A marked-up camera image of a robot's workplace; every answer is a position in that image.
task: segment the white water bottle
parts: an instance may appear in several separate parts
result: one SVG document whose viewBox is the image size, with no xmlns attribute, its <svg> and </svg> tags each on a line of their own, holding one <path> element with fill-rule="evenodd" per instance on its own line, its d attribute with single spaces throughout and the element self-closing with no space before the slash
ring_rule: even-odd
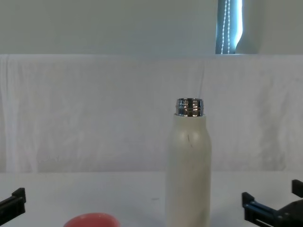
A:
<svg viewBox="0 0 303 227">
<path fill-rule="evenodd" d="M 166 171 L 166 227 L 209 227 L 211 141 L 202 99 L 177 100 Z"/>
</svg>

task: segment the table surface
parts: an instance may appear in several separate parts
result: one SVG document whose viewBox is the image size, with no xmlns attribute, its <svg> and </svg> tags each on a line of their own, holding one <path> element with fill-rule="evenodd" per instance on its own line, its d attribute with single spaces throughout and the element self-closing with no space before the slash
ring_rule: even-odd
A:
<svg viewBox="0 0 303 227">
<path fill-rule="evenodd" d="M 241 193 L 279 209 L 298 200 L 291 172 L 213 172 L 211 227 L 254 227 L 244 221 Z M 121 227 L 164 227 L 165 175 L 162 172 L 0 174 L 0 200 L 25 187 L 26 213 L 4 227 L 62 227 L 72 217 L 106 212 Z"/>
</svg>

